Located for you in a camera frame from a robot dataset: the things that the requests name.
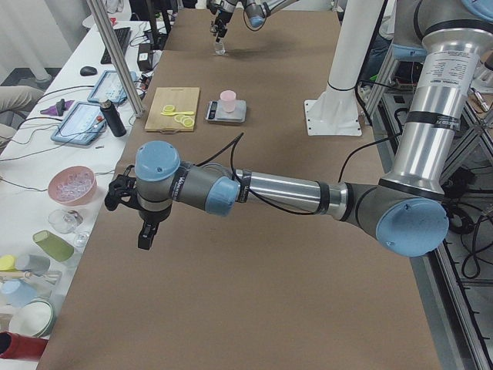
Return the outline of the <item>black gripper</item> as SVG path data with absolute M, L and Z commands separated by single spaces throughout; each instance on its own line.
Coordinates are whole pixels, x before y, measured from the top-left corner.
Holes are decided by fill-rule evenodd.
M 153 245 L 153 239 L 158 231 L 158 224 L 163 222 L 171 213 L 172 205 L 163 210 L 151 211 L 144 208 L 138 201 L 136 178 L 130 177 L 129 173 L 134 165 L 128 165 L 122 174 L 109 184 L 108 193 L 105 197 L 105 206 L 109 211 L 114 211 L 119 204 L 139 211 L 139 216 L 144 221 L 138 236 L 138 248 L 149 250 Z
M 211 23 L 210 32 L 216 37 L 216 42 L 221 42 L 222 37 L 227 33 L 227 26 L 231 20 L 231 13 L 225 12 L 224 10 L 216 10 L 213 14 L 216 18 Z

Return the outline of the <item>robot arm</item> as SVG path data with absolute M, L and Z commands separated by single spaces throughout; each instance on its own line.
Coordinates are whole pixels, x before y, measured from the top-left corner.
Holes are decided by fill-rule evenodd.
M 143 219 L 138 246 L 151 247 L 175 202 L 227 215 L 249 197 L 296 215 L 328 214 L 388 250 L 417 257 L 445 238 L 440 175 L 480 57 L 492 45 L 490 1 L 400 1 L 396 46 L 421 43 L 426 57 L 391 170 L 378 184 L 298 180 L 237 168 L 215 170 L 151 141 L 109 185 L 106 208 L 125 205 Z
M 217 42 L 225 37 L 228 23 L 231 21 L 238 3 L 243 7 L 245 24 L 250 30 L 256 31 L 263 27 L 272 14 L 292 5 L 294 2 L 296 0 L 266 1 L 261 4 L 257 4 L 254 0 L 207 1 L 206 8 L 216 16 L 215 20 L 211 22 L 210 33 Z

